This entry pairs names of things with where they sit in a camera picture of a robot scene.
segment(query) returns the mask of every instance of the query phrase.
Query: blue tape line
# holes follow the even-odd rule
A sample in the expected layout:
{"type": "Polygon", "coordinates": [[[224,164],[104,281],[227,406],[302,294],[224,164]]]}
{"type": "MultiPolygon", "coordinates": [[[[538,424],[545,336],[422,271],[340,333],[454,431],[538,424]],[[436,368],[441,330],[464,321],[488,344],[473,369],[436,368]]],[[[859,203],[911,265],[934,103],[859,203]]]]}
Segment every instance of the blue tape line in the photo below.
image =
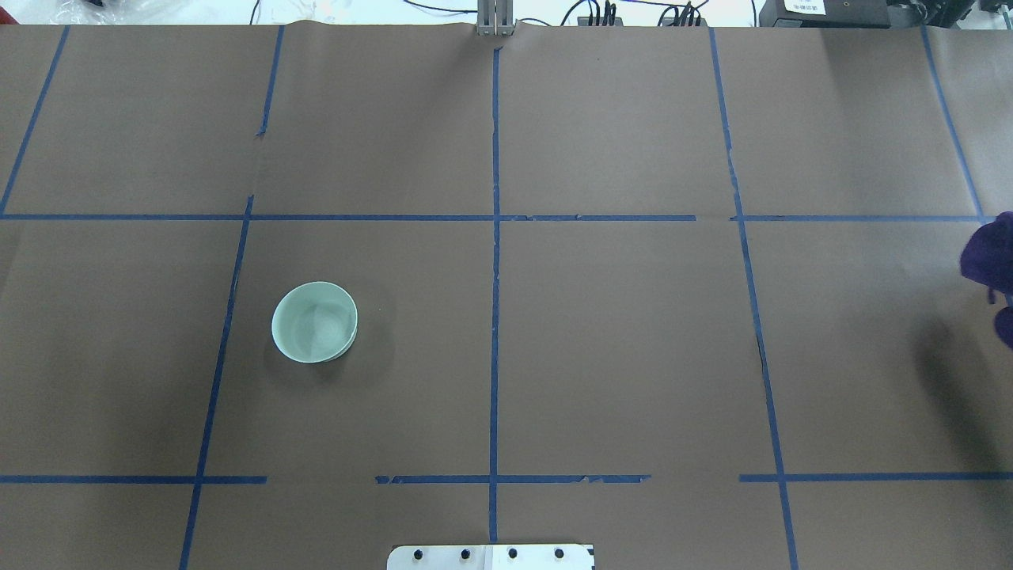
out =
{"type": "MultiPolygon", "coordinates": [[[[0,475],[0,485],[193,485],[196,477],[160,475],[0,475]]],[[[205,477],[205,485],[265,485],[266,477],[205,477]]]]}
{"type": "Polygon", "coordinates": [[[270,79],[267,81],[267,96],[263,100],[263,120],[256,136],[262,137],[267,132],[267,118],[270,116],[270,101],[275,97],[275,79],[278,77],[278,62],[282,58],[282,40],[285,38],[285,26],[278,26],[278,39],[275,40],[275,61],[270,64],[270,79]]]}
{"type": "Polygon", "coordinates": [[[747,474],[741,483],[849,483],[872,481],[1013,481],[1013,472],[940,473],[792,473],[747,474]]]}
{"type": "Polygon", "coordinates": [[[499,475],[499,51],[492,51],[492,331],[489,371],[489,544],[496,544],[499,475]]]}
{"type": "Polygon", "coordinates": [[[377,485],[487,485],[487,475],[395,475],[376,477],[377,485]]]}
{"type": "MultiPolygon", "coordinates": [[[[374,478],[377,485],[485,485],[487,475],[395,475],[374,478]]],[[[560,485],[568,483],[603,483],[636,485],[650,479],[649,475],[497,475],[497,485],[560,485]]]]}
{"type": "Polygon", "coordinates": [[[747,222],[978,222],[978,216],[756,216],[744,215],[730,218],[747,222]]]}
{"type": "MultiPolygon", "coordinates": [[[[767,421],[770,425],[770,439],[774,450],[774,465],[778,475],[784,474],[784,461],[781,457],[781,436],[777,427],[777,413],[774,409],[774,391],[770,384],[770,369],[767,364],[767,347],[764,343],[763,323],[760,320],[760,304],[757,301],[756,281],[753,276],[753,259],[750,256],[749,237],[746,233],[745,212],[743,211],[743,198],[738,186],[738,176],[735,174],[735,165],[731,160],[731,127],[728,123],[728,108],[724,100],[724,83],[721,79],[721,63],[717,53],[717,37],[714,28],[708,27],[710,34],[710,55],[714,64],[714,82],[717,85],[718,106],[721,110],[721,127],[724,132],[724,149],[728,159],[728,175],[731,177],[731,186],[734,190],[735,216],[738,225],[738,238],[742,243],[743,260],[746,265],[746,282],[750,293],[750,306],[753,311],[753,328],[756,332],[757,349],[760,353],[760,368],[763,373],[764,391],[767,400],[767,421]]],[[[795,550],[795,532],[791,521],[791,505],[788,501],[788,486],[781,481],[778,485],[781,495],[781,514],[784,517],[784,534],[788,546],[788,561],[792,570],[798,570],[798,555],[795,550]]]]}
{"type": "Polygon", "coordinates": [[[5,220],[239,221],[241,214],[3,214],[5,220]]]}
{"type": "Polygon", "coordinates": [[[21,138],[21,147],[17,149],[17,157],[14,158],[14,166],[10,169],[10,176],[7,177],[7,186],[3,190],[3,197],[0,198],[0,214],[3,214],[4,211],[7,210],[7,201],[10,199],[10,192],[14,189],[14,181],[17,179],[17,172],[21,169],[21,160],[24,159],[24,153],[28,150],[28,141],[31,140],[31,133],[35,130],[35,121],[38,120],[38,113],[43,110],[43,102],[46,100],[46,94],[50,91],[50,84],[53,82],[53,76],[57,72],[57,65],[60,64],[60,56],[63,55],[63,48],[67,44],[67,35],[69,33],[70,26],[65,25],[63,33],[60,34],[60,43],[57,44],[57,51],[53,54],[53,61],[50,62],[50,71],[46,74],[46,81],[43,82],[43,88],[38,92],[38,98],[35,100],[35,108],[31,111],[31,118],[28,119],[28,127],[24,130],[24,137],[21,138]]]}
{"type": "Polygon", "coordinates": [[[236,262],[232,267],[232,283],[229,288],[229,302],[225,310],[225,321],[222,324],[222,340],[218,345],[218,361],[215,364],[215,378],[211,385],[211,398],[208,401],[208,415],[204,421],[204,436],[201,439],[201,456],[197,464],[197,481],[190,496],[190,510],[186,517],[186,534],[183,538],[182,553],[179,556],[179,570],[186,570],[189,564],[189,551],[193,543],[193,528],[197,524],[198,506],[201,503],[201,487],[204,471],[208,464],[208,450],[211,446],[211,431],[215,426],[215,410],[218,407],[218,393],[222,386],[222,371],[225,369],[225,349],[229,344],[229,333],[232,330],[232,313],[236,307],[236,290],[239,287],[239,271],[243,265],[243,254],[246,250],[246,235],[250,227],[250,214],[253,211],[253,196],[246,199],[246,212],[243,214],[243,228],[239,233],[239,246],[236,248],[236,262]]]}
{"type": "Polygon", "coordinates": [[[648,479],[650,479],[649,475],[500,475],[499,483],[513,485],[561,485],[571,483],[638,485],[648,479]]]}
{"type": "Polygon", "coordinates": [[[511,214],[500,216],[504,222],[695,222],[696,216],[672,215],[672,216],[611,216],[611,215],[582,215],[582,214],[538,214],[528,216],[524,214],[511,214]]]}
{"type": "Polygon", "coordinates": [[[193,477],[114,475],[3,475],[2,484],[25,485],[192,485],[193,477]]]}
{"type": "Polygon", "coordinates": [[[493,216],[455,214],[255,214],[254,221],[489,222],[493,216]]]}
{"type": "Polygon", "coordinates": [[[956,157],[960,162],[960,170],[963,172],[963,179],[967,182],[967,190],[970,192],[970,199],[975,202],[975,212],[980,220],[985,219],[985,212],[982,210],[982,199],[978,195],[978,188],[975,180],[970,177],[970,169],[967,167],[967,158],[963,154],[963,146],[956,135],[956,127],[953,126],[953,117],[949,112],[949,105],[946,104],[946,95],[943,94],[942,83],[939,82],[939,73],[936,71],[936,59],[932,55],[932,46],[929,42],[929,31],[922,26],[922,44],[925,45],[925,57],[929,61],[929,72],[932,74],[932,83],[936,86],[936,95],[939,97],[939,106],[943,111],[943,118],[946,119],[946,128],[949,129],[950,138],[953,140],[953,148],[956,150],[956,157]]]}
{"type": "Polygon", "coordinates": [[[204,476],[203,485],[266,485],[267,478],[262,476],[204,476]]]}

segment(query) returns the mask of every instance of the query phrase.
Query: light green bowl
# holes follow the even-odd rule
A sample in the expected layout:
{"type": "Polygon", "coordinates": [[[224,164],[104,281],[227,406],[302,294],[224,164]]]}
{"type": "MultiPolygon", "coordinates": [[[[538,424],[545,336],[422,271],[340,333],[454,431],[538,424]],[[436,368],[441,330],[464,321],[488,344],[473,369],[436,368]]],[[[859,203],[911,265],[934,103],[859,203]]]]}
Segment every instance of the light green bowl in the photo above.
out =
{"type": "Polygon", "coordinates": [[[327,362],[356,340],[359,310],[347,292],[333,282],[300,284],[282,299],[270,320],[270,336],[282,354],[296,362],[327,362]]]}

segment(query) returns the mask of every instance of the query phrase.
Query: white plate with holes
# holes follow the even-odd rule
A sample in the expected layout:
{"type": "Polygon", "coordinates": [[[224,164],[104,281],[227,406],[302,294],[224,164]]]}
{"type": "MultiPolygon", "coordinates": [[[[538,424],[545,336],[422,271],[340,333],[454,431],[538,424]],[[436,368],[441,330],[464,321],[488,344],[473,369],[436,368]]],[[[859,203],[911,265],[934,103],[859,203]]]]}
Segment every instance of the white plate with holes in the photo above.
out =
{"type": "Polygon", "coordinates": [[[387,570],[594,570],[590,545],[458,545],[397,547],[387,570]]]}

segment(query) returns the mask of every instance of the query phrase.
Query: bowl rim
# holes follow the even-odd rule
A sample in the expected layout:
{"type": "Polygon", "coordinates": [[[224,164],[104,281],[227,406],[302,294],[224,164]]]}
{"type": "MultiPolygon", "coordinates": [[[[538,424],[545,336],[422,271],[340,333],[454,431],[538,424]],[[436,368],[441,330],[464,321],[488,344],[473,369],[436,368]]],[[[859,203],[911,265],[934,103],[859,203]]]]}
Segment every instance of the bowl rim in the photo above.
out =
{"type": "Polygon", "coordinates": [[[275,306],[275,312],[274,314],[271,314],[270,317],[270,339],[271,341],[275,342],[275,347],[278,348],[278,350],[282,354],[284,354],[286,358],[289,358],[290,360],[294,360],[302,364],[317,364],[320,362],[327,362],[328,360],[332,360],[338,357],[339,355],[344,354],[344,352],[348,350],[348,347],[352,346],[352,343],[355,342],[356,335],[358,333],[359,333],[359,306],[356,305],[356,300],[354,300],[352,296],[347,292],[345,292],[343,288],[340,287],[340,284],[337,284],[336,282],[331,282],[330,280],[310,280],[308,282],[303,282],[302,284],[298,284],[298,287],[296,287],[294,290],[286,294],[285,297],[282,298],[280,302],[278,302],[278,305],[275,306]],[[344,296],[344,298],[348,300],[348,303],[352,304],[352,317],[353,317],[352,334],[348,336],[347,340],[345,340],[344,344],[341,345],[337,350],[333,351],[332,353],[327,353],[326,356],[324,356],[319,360],[317,359],[306,360],[302,358],[296,358],[295,356],[289,354],[289,352],[283,349],[278,343],[279,310],[282,309],[282,306],[285,305],[285,303],[289,300],[289,298],[297,294],[300,290],[312,287],[312,284],[327,284],[327,287],[336,290],[340,295],[344,296]]]}

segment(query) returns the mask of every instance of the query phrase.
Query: purple object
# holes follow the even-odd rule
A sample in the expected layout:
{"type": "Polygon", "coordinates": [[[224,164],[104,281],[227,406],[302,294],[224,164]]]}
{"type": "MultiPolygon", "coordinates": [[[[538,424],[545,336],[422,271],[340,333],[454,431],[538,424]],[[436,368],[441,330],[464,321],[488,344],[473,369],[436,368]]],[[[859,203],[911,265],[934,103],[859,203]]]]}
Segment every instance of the purple object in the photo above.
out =
{"type": "Polygon", "coordinates": [[[1013,296],[1013,212],[999,214],[975,232],[960,254],[960,273],[1013,296]]]}
{"type": "Polygon", "coordinates": [[[1013,308],[1006,308],[996,316],[996,333],[1010,348],[1013,348],[1013,308]]]}

